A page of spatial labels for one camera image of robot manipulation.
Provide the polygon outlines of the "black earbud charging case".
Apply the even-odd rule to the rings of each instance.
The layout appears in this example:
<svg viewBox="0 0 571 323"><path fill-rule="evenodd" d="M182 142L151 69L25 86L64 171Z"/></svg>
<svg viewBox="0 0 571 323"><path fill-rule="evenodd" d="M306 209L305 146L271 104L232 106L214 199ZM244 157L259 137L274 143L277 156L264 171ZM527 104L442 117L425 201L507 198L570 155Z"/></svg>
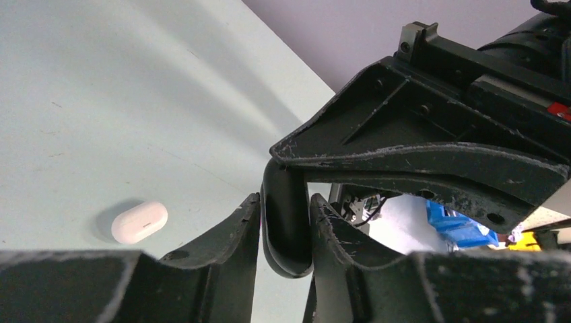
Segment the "black earbud charging case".
<svg viewBox="0 0 571 323"><path fill-rule="evenodd" d="M270 159L260 195L263 250L269 266L288 279L309 275L312 243L303 172Z"/></svg>

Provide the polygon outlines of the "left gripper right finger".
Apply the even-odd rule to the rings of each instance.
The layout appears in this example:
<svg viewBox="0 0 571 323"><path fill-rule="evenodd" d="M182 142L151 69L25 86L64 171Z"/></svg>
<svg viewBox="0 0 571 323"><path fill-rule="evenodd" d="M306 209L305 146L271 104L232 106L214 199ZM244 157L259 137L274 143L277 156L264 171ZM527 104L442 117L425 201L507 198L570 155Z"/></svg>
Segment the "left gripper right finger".
<svg viewBox="0 0 571 323"><path fill-rule="evenodd" d="M310 200L319 322L569 322L570 254L400 254Z"/></svg>

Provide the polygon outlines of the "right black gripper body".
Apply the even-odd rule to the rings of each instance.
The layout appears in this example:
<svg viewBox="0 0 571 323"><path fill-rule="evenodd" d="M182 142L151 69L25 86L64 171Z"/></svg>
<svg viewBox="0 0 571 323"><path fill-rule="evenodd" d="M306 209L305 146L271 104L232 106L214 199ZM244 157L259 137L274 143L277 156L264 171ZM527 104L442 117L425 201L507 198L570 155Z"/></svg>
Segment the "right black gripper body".
<svg viewBox="0 0 571 323"><path fill-rule="evenodd" d="M570 2L532 1L537 15L478 49L437 24L403 27L397 56L465 91L470 105L548 147L570 146Z"/></svg>

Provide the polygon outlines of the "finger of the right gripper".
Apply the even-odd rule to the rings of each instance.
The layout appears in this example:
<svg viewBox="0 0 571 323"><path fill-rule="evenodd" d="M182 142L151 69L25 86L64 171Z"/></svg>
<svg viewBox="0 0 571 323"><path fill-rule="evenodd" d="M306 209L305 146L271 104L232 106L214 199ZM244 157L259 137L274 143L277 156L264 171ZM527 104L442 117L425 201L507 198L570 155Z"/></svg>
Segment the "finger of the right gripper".
<svg viewBox="0 0 571 323"><path fill-rule="evenodd" d="M438 169L437 156L564 170L570 150L392 58L349 82L270 149L291 167Z"/></svg>
<svg viewBox="0 0 571 323"><path fill-rule="evenodd" d="M359 197L410 195L441 204L493 231L506 234L528 218L569 180L532 174L494 188L466 178L408 172L307 171L309 182L348 185Z"/></svg>

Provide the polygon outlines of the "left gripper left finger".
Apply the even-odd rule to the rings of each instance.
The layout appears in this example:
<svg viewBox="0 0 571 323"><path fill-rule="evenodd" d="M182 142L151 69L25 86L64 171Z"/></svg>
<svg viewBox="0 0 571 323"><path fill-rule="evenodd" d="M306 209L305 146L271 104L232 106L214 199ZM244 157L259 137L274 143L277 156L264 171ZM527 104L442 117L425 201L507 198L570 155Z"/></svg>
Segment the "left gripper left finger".
<svg viewBox="0 0 571 323"><path fill-rule="evenodd" d="M156 259L138 250L1 253L2 322L249 322L261 201Z"/></svg>

